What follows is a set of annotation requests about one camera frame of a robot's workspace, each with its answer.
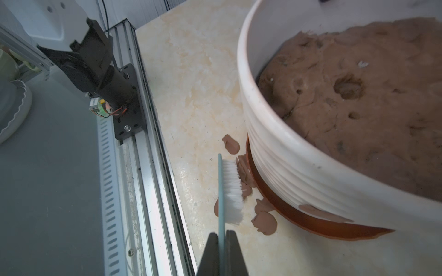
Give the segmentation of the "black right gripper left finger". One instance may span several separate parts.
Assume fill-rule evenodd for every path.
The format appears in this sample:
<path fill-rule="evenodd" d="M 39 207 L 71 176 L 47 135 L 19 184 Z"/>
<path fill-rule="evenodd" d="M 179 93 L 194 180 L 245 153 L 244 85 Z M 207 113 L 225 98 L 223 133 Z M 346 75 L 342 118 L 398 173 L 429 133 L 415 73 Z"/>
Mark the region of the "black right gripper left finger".
<path fill-rule="evenodd" d="M 219 240 L 215 232 L 208 236 L 196 276 L 219 276 Z"/>

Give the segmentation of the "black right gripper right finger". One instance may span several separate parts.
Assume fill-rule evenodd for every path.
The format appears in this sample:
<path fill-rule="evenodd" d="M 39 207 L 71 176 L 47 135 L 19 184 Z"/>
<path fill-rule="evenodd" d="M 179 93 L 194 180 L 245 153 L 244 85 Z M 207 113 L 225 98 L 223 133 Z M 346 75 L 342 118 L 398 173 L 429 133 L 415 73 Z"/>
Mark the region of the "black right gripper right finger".
<path fill-rule="evenodd" d="M 246 263 L 235 231 L 227 230 L 224 240 L 224 275 L 248 276 Z"/>

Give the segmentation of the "teal scrub brush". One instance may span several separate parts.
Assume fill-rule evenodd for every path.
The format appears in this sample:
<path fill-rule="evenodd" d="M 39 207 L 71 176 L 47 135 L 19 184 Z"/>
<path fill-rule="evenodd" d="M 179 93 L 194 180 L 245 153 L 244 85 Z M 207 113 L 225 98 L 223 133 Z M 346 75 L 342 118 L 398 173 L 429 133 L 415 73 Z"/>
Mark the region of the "teal scrub brush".
<path fill-rule="evenodd" d="M 242 184 L 235 161 L 218 154 L 218 245 L 219 275 L 224 276 L 226 224 L 238 225 L 243 220 Z"/>

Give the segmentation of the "white ceramic pot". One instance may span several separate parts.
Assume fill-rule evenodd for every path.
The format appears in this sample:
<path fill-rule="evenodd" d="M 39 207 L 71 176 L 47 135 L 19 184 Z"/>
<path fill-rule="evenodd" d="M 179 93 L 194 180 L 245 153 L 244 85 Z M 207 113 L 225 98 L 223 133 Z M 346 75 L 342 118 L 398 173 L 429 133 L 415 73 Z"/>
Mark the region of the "white ceramic pot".
<path fill-rule="evenodd" d="M 347 223 L 401 231 L 439 231 L 440 202 L 371 179 L 294 132 L 259 91 L 256 78 L 300 31 L 338 32 L 375 21 L 442 18 L 440 1 L 257 1 L 239 36 L 237 64 L 252 157 L 259 175 L 290 207 L 308 205 Z"/>

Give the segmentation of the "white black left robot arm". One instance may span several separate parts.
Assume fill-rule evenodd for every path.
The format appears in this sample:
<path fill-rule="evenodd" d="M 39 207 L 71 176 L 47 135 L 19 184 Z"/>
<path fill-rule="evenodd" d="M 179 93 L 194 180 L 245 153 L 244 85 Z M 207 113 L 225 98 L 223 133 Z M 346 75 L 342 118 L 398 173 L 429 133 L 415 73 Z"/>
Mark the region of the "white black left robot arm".
<path fill-rule="evenodd" d="M 137 95 L 111 63 L 113 49 L 101 26 L 76 1 L 5 1 L 4 4 L 77 89 L 118 109 Z"/>

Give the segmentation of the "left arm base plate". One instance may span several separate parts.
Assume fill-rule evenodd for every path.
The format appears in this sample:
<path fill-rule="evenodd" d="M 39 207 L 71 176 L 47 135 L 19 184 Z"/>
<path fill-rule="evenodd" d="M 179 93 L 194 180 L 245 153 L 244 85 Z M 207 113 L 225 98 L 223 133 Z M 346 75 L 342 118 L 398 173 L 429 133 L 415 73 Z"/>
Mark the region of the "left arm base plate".
<path fill-rule="evenodd" d="M 138 132 L 146 130 L 146 117 L 141 103 L 140 93 L 142 92 L 138 73 L 133 64 L 127 64 L 122 68 L 129 83 L 135 92 L 133 99 L 113 118 L 115 138 L 123 142 L 125 139 L 135 136 Z"/>

